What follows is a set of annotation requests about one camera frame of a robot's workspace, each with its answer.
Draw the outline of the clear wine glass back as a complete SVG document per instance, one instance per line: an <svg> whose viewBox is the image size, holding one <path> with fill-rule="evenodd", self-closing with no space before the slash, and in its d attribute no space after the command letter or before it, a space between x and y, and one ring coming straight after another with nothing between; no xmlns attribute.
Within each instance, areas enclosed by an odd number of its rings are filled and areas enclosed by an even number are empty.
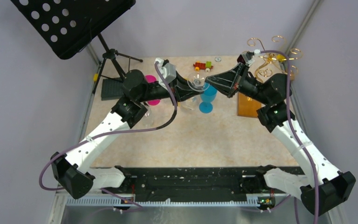
<svg viewBox="0 0 358 224"><path fill-rule="evenodd" d="M201 103L200 95L208 89L209 86L205 82L205 77L199 73L190 74L187 78L185 78L185 80L187 81L190 89L195 91L197 94L183 101L181 106L186 110L194 111L198 109L199 104Z"/></svg>

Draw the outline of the clear wine glass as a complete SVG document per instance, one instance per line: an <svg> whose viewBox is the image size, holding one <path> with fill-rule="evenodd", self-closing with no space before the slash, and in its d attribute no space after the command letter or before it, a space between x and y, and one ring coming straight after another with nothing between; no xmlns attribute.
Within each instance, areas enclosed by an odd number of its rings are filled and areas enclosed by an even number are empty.
<svg viewBox="0 0 358 224"><path fill-rule="evenodd" d="M142 122L144 128L152 128L154 125L153 112L149 105L145 104L145 108L147 109L147 111L145 112L143 118L141 119L141 122Z"/></svg>
<svg viewBox="0 0 358 224"><path fill-rule="evenodd" d="M208 89L209 86L205 82L205 77L199 73L190 74L187 78L185 78L185 80L187 81L190 89L195 91L197 94L183 101L181 106L186 110L194 111L198 109L199 104L201 103L200 95Z"/></svg>

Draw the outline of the blue wine glass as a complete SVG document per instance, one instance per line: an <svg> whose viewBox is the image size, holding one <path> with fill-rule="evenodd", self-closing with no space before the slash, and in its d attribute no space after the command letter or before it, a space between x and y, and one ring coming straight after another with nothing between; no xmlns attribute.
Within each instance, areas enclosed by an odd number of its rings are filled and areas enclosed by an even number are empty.
<svg viewBox="0 0 358 224"><path fill-rule="evenodd" d="M201 103L199 104L199 110L202 113L210 113L213 110L212 102L216 98L217 90L208 83L204 87L204 92L200 95Z"/></svg>

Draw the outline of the pink wine glass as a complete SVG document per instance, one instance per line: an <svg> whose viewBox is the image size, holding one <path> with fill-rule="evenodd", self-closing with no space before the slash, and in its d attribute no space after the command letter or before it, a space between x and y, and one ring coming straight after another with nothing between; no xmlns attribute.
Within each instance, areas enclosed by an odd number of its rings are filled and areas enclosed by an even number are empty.
<svg viewBox="0 0 358 224"><path fill-rule="evenodd" d="M153 82L157 81L157 79L153 75L146 75L145 78L148 83L153 83ZM159 103L160 103L160 99L147 101L147 104L150 106L156 106Z"/></svg>

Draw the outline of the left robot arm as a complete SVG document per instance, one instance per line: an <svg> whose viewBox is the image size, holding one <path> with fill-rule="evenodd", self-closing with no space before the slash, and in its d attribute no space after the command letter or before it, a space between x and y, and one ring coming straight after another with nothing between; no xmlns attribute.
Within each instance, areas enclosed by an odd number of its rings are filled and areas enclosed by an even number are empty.
<svg viewBox="0 0 358 224"><path fill-rule="evenodd" d="M123 171L91 168L94 160L121 134L152 132L167 127L177 115L178 103L200 95L205 86L195 87L176 71L157 70L157 74L158 80L149 83L140 70L130 70L123 82L123 96L101 123L76 145L51 156L46 166L52 168L53 176L60 184L59 190L79 199L94 189L112 187L120 193L130 189L131 181ZM134 126L148 111L144 102L164 98L170 99L174 107L168 121L155 128L135 130Z"/></svg>

